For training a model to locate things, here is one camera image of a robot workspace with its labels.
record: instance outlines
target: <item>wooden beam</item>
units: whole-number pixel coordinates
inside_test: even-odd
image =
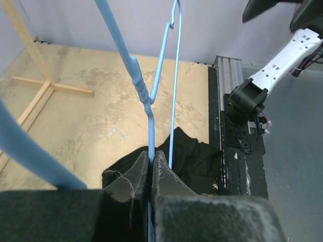
[[[30,102],[28,107],[19,117],[17,123],[24,131],[28,131],[36,117],[39,115],[42,108],[54,92],[54,88],[51,86],[50,81],[43,83],[43,86],[38,91],[34,99]],[[0,151],[0,171],[4,168],[10,157],[4,152]]]
[[[11,77],[11,80],[17,84],[24,84],[29,86],[41,86],[44,84],[44,82],[42,81],[30,79],[30,78],[23,78],[23,77]],[[88,97],[94,96],[94,91],[89,88],[73,87],[73,86],[64,85],[60,83],[52,83],[52,86],[56,91],[84,95]]]
[[[42,58],[41,54],[39,53],[37,46],[34,43],[34,40],[28,32],[28,29],[24,21],[20,17],[19,12],[17,11],[13,3],[13,0],[0,0],[0,3],[6,15],[10,19],[11,24],[14,26],[22,42],[24,43],[26,50],[35,62],[39,71],[41,72],[42,76],[45,78],[46,81],[53,82],[54,80],[52,78],[50,70],[47,64],[45,63],[44,59]]]

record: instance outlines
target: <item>plywood board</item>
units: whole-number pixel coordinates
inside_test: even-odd
[[[94,98],[54,92],[28,134],[90,188],[101,187],[101,173],[124,155],[148,144],[143,105],[117,53],[37,44],[57,83],[92,88]],[[157,59],[138,56],[150,91]],[[156,145],[171,125],[173,60],[165,60],[155,104]],[[0,97],[15,118],[39,90],[11,82],[11,76],[41,80],[26,50],[0,78]],[[176,126],[208,142],[207,66],[180,62]],[[10,160],[0,173],[0,190],[48,189],[50,185]]]

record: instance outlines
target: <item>black fabric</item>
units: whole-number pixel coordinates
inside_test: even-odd
[[[170,137],[160,145],[157,150],[164,152],[166,159],[169,157]],[[106,170],[119,171],[124,174],[134,164],[142,151],[148,150],[147,146],[141,147],[118,160]],[[197,139],[189,137],[181,128],[174,130],[173,171],[174,173],[197,194],[220,194],[218,191],[221,181],[222,152],[216,147],[206,143],[199,143]],[[110,172],[102,174],[102,187],[105,188],[119,177],[119,174]]]

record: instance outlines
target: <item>gray floor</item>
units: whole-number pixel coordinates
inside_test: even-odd
[[[244,78],[257,70],[243,69]],[[323,241],[323,74],[287,75],[265,103],[269,199],[288,242]]]

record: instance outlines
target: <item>wooden stand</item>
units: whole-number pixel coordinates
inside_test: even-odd
[[[18,35],[20,36],[22,42],[24,43],[25,48],[27,49],[31,58],[41,72],[41,75],[45,79],[45,81],[39,81],[22,77],[12,77],[13,82],[17,84],[41,87],[34,99],[30,102],[26,110],[17,120],[17,123],[21,126],[21,128],[25,131],[29,130],[32,123],[35,121],[36,117],[38,116],[54,90],[93,97],[94,92],[91,89],[72,87],[55,83],[47,64],[40,55],[37,46],[34,43],[34,40],[32,39],[30,33],[28,32],[27,27],[20,17],[13,1],[0,0],[0,3],[5,13],[9,17],[12,25],[16,29]],[[0,171],[3,169],[8,160],[9,156],[0,151]]]

